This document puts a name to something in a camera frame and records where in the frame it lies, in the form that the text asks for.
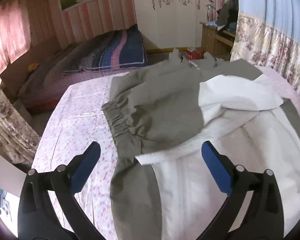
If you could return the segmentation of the blue floral curtain right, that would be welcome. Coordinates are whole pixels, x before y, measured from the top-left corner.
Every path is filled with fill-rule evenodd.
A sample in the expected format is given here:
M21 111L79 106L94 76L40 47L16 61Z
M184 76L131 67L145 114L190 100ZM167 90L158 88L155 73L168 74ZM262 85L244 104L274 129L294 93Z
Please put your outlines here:
M279 73L300 94L300 0L238 0L231 60Z

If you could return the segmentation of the pink window curtain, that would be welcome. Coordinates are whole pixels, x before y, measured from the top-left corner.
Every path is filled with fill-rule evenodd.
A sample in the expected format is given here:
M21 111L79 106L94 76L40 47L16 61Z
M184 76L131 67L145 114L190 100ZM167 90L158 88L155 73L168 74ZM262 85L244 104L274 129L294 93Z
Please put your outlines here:
M25 0L4 0L0 3L0 74L30 46L30 21Z

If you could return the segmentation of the red box on floor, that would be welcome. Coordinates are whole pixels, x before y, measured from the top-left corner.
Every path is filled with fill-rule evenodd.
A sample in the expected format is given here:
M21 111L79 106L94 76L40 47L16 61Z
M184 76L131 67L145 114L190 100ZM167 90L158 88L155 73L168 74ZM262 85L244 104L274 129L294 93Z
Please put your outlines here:
M186 50L186 58L188 60L200 60L203 58L204 50L202 48L190 47Z

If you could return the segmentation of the floral curtain left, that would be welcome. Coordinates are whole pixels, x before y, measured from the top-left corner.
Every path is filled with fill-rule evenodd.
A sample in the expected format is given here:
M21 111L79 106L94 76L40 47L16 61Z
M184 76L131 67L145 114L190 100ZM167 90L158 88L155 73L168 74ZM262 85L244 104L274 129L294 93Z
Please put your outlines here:
M31 164L40 136L0 88L0 155L12 164Z

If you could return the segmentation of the small yellow object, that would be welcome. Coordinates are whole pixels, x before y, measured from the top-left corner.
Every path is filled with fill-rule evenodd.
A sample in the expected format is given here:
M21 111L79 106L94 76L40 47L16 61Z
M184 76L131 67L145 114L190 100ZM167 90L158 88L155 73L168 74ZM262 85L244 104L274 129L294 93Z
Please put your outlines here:
M32 72L32 71L36 70L38 68L38 66L39 66L38 63L29 64L28 67L27 67L27 71Z

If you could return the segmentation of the striped blue pink quilt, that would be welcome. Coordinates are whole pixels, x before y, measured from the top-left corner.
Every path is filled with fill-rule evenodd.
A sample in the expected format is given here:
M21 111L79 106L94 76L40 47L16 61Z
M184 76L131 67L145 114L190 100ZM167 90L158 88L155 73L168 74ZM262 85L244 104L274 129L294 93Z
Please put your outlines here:
M74 45L63 63L63 74L105 72L147 66L143 38L135 24Z

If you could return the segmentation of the white box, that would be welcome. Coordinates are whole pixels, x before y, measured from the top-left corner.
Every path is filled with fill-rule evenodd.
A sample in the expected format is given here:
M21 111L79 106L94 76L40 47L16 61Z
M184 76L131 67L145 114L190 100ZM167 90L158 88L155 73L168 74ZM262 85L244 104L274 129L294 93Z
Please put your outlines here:
M26 173L0 155L0 188L20 197Z

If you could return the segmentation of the floral pink bed sheet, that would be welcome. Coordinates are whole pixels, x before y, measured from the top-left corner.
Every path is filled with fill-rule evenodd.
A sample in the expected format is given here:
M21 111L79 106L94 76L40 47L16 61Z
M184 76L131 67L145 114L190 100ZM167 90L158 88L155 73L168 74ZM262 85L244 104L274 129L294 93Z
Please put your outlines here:
M117 149L102 105L117 75L71 85L51 115L36 152L33 167L52 171L96 141L101 157L83 190L75 195L80 207L106 239L119 239L110 203L110 181ZM300 101L293 101L293 120L281 109L255 116L226 135L214 134L212 144L230 160L251 171L272 168L283 202L285 230L300 218ZM138 159L152 167L163 194L162 239L194 239L225 200L201 158L199 133L180 146Z

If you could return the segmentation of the white wardrobe with decals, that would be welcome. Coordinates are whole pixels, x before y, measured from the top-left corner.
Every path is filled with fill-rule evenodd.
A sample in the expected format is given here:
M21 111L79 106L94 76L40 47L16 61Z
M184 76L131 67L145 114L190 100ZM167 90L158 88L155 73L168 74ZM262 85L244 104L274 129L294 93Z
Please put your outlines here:
M147 50L200 47L209 0L134 0Z

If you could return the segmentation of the grey white-lined coat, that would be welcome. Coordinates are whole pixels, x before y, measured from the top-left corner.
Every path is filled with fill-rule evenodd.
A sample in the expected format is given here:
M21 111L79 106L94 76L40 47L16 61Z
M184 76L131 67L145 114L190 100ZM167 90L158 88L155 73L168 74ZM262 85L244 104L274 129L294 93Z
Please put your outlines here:
M300 112L244 60L175 56L111 81L102 107L117 150L110 185L118 239L196 239L226 199L201 148L271 169L287 236L300 220Z

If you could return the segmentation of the wooden desk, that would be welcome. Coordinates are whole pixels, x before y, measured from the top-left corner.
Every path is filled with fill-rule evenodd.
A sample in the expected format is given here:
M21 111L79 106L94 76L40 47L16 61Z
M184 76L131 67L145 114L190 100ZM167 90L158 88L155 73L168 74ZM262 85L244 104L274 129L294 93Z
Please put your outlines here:
M236 35L227 30L218 31L217 27L202 25L202 49L210 53L214 58L230 61L231 51Z

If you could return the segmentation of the low bed purple cover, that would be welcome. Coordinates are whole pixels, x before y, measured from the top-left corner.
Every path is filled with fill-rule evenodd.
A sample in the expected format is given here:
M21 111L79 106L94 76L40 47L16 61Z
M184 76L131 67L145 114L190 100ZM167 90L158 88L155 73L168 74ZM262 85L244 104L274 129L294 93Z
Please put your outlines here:
M42 113L55 108L70 85L134 69L64 75L64 60L76 44L62 49L57 38L53 37L31 48L0 74L5 91L11 98L20 100L30 113ZM32 63L38 63L39 66L28 72L27 67Z

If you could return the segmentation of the pile of dark clothes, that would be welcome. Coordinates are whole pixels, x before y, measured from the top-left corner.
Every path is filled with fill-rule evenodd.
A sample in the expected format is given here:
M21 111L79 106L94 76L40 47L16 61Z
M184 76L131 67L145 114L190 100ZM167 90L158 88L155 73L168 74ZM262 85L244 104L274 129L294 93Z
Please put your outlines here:
M220 31L229 26L230 23L237 23L238 0L223 0L221 9L217 10L217 30Z

